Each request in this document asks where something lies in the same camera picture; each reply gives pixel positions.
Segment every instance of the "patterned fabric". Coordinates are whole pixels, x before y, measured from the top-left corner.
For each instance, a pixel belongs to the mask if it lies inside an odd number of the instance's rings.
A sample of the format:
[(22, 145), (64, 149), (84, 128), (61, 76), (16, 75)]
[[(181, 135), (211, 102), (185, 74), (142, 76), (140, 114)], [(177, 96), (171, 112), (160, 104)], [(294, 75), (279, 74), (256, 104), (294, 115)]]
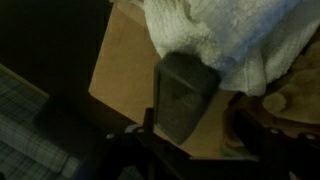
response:
[(74, 158), (40, 137), (33, 119), (46, 99), (0, 70), (0, 141), (50, 170), (71, 177)]
[(67, 180), (0, 142), (0, 172), (6, 180)]
[(80, 162), (77, 158), (75, 157), (70, 157), (68, 159), (68, 161), (66, 162), (61, 174), (64, 176), (64, 177), (67, 177), (67, 178), (71, 178), (72, 175), (75, 173), (75, 171), (77, 170), (78, 166), (79, 166)]

